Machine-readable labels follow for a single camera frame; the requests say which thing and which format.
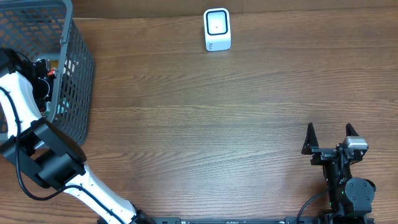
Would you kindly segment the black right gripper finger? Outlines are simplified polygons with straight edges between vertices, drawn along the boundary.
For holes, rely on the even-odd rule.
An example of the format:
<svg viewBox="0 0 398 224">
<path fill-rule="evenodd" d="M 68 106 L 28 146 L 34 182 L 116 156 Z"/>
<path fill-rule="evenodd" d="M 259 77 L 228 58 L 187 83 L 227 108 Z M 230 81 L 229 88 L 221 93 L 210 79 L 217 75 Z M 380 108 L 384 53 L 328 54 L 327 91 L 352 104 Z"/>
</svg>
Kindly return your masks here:
<svg viewBox="0 0 398 224">
<path fill-rule="evenodd" d="M 346 125 L 346 135 L 347 136 L 355 136 L 358 137 L 359 134 L 355 131 L 354 127 L 351 125 L 351 123 L 348 123 Z"/>
<path fill-rule="evenodd" d="M 307 126 L 307 134 L 301 153 L 303 155 L 312 155 L 316 153 L 318 150 L 319 150 L 319 145 L 315 134 L 315 128 L 313 127 L 313 123 L 309 123 Z"/>
</svg>

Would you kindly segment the teal wet wipes pack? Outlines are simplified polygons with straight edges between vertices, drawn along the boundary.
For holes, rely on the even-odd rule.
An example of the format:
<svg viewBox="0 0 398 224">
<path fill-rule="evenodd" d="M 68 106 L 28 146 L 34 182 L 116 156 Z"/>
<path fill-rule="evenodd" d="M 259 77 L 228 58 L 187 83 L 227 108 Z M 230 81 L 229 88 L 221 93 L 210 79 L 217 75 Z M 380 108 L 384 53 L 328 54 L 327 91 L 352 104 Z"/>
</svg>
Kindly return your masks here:
<svg viewBox="0 0 398 224">
<path fill-rule="evenodd" d="M 54 69 L 55 72 L 58 71 L 57 68 L 55 68 L 55 66 L 58 64 L 58 61 L 55 60 L 51 60 L 50 61 L 51 66 L 53 66 L 52 64 L 54 64 Z M 71 61 L 71 60 L 67 60 L 65 61 L 65 66 L 63 68 L 63 74 L 62 74 L 62 81 L 61 81 L 61 89 L 60 89 L 60 95 L 59 95 L 59 101 L 58 101 L 58 105 L 56 106 L 56 115 L 58 116 L 66 116 L 66 114 L 68 113 L 68 110 L 71 108 L 71 103 L 73 102 L 73 100 L 71 100 L 71 97 L 75 97 L 75 90 L 73 90 L 73 88 L 76 88 L 76 85 L 73 84 L 73 88 L 72 88 L 72 83 L 73 83 L 73 75 L 72 72 L 74 72 L 76 70 L 76 66 L 79 64 L 79 62 L 77 61 Z M 52 102 L 49 101 L 46 103 L 46 108 L 44 109 L 44 112 L 42 112 L 42 116 L 44 117 L 48 117 L 50 114 L 50 110 L 51 110 L 51 105 Z"/>
</svg>

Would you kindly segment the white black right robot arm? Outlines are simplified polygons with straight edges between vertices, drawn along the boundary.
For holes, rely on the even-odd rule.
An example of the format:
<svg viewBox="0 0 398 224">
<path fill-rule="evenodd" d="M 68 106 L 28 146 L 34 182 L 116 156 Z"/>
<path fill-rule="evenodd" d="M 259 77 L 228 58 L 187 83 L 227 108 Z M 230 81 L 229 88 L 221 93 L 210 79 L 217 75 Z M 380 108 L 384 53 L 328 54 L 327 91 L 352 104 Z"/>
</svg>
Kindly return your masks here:
<svg viewBox="0 0 398 224">
<path fill-rule="evenodd" d="M 327 188 L 310 198 L 299 210 L 297 223 L 373 223 L 366 215 L 372 212 L 376 185 L 369 179 L 353 177 L 350 166 L 363 160 L 369 146 L 352 127 L 346 125 L 346 137 L 334 148 L 321 148 L 312 123 L 307 126 L 301 153 L 311 155 L 313 166 L 322 166 Z M 305 208 L 319 197 L 328 194 L 328 210 L 322 210 L 311 220 L 302 220 Z"/>
</svg>

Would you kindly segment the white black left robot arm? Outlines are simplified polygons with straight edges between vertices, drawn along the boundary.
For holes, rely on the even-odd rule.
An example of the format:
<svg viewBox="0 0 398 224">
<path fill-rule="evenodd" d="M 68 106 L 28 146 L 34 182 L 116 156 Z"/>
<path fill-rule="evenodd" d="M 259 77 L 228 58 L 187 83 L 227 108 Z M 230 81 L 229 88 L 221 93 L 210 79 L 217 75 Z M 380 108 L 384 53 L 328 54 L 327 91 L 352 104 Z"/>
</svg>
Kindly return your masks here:
<svg viewBox="0 0 398 224">
<path fill-rule="evenodd" d="M 42 116 L 53 93 L 50 69 L 44 59 L 32 62 L 20 52 L 1 49 L 1 107 L 8 136 L 1 155 L 15 166 L 22 191 L 37 201 L 72 195 L 103 223 L 153 223 L 97 178 L 81 147 Z"/>
</svg>

